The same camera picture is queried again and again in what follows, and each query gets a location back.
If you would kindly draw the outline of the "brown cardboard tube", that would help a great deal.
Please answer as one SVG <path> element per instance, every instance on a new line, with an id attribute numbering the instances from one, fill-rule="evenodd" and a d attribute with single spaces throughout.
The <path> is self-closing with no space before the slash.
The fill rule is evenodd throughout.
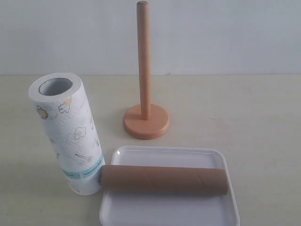
<path id="1" fill-rule="evenodd" d="M 115 192 L 226 195 L 229 191 L 224 169 L 104 165 L 98 182 Z"/>

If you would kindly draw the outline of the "printed white paper towel roll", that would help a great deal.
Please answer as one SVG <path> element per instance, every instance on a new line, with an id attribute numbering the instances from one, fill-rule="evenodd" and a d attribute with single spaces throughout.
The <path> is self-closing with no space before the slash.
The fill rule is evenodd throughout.
<path id="1" fill-rule="evenodd" d="M 81 78 L 73 73 L 45 75 L 30 86 L 28 95 L 72 190 L 79 195 L 100 191 L 105 161 Z"/>

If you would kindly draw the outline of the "wooden paper towel holder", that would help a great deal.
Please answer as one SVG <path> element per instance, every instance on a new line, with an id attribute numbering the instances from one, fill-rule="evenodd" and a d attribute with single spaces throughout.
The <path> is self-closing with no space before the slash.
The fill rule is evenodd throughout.
<path id="1" fill-rule="evenodd" d="M 151 40 L 149 3 L 136 4 L 140 104 L 123 116 L 125 131 L 137 139 L 150 140 L 166 133 L 170 119 L 161 106 L 151 103 Z"/>

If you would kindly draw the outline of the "white plastic tray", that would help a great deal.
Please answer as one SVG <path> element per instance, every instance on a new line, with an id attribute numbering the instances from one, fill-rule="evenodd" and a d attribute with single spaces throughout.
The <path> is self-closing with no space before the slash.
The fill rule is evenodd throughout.
<path id="1" fill-rule="evenodd" d="M 227 170 L 214 149 L 121 146 L 114 165 L 191 167 Z M 238 226 L 240 217 L 232 185 L 227 195 L 164 195 L 104 192 L 99 220 L 103 226 Z"/>

